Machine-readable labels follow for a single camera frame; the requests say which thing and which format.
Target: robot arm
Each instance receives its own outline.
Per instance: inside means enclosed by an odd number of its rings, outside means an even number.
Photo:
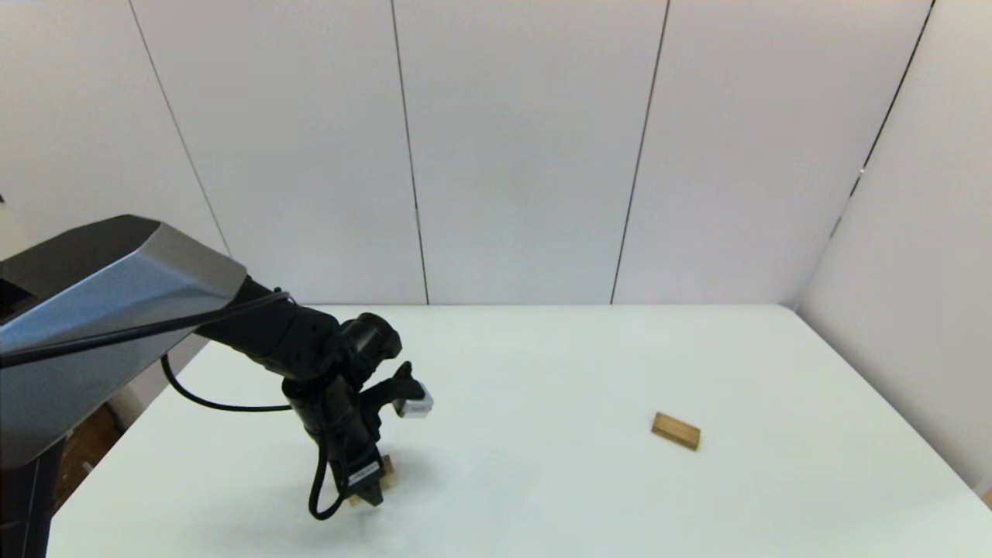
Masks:
[[[385,320],[363,314],[339,324],[157,221],[125,215],[70,230],[3,261],[0,287],[4,556],[44,556],[69,430],[190,333],[283,376],[283,393],[317,444],[315,488],[323,462],[338,488],[325,511],[311,494],[318,519],[351,495],[382,502],[382,406],[393,402],[401,416],[432,406],[408,362],[362,391],[402,348]]]

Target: wooden block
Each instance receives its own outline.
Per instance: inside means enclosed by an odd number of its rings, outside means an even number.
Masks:
[[[388,455],[382,456],[382,468],[386,472],[386,476],[379,479],[379,487],[385,492],[396,485],[396,470],[393,469],[393,460]],[[351,504],[351,507],[358,507],[362,503],[362,498],[350,496],[348,503]]]
[[[393,469],[393,460],[388,455],[382,456],[382,466],[386,470],[386,476],[379,480],[379,486],[385,491],[396,485],[396,470]]]
[[[701,432],[698,428],[664,413],[655,414],[655,424],[651,427],[651,431],[693,451],[699,447]]]

